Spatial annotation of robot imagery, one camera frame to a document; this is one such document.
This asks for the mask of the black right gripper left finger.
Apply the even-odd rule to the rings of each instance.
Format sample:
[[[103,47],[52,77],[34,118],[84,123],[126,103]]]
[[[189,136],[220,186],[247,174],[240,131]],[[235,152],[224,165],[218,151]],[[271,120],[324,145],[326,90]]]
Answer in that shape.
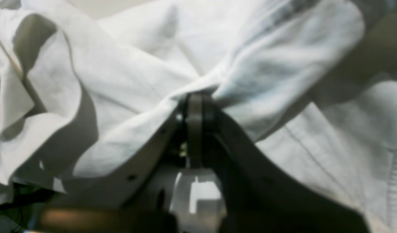
[[[178,233],[176,186],[202,166],[202,94],[178,107],[128,161],[91,187],[59,197],[32,219],[32,233]]]

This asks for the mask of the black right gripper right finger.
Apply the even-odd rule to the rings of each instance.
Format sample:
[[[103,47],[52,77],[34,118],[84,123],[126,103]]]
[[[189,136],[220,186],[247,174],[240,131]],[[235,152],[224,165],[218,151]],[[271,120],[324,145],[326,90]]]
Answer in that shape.
[[[305,187],[275,165],[203,96],[203,164],[219,178],[228,215],[220,233],[368,233],[358,212]]]

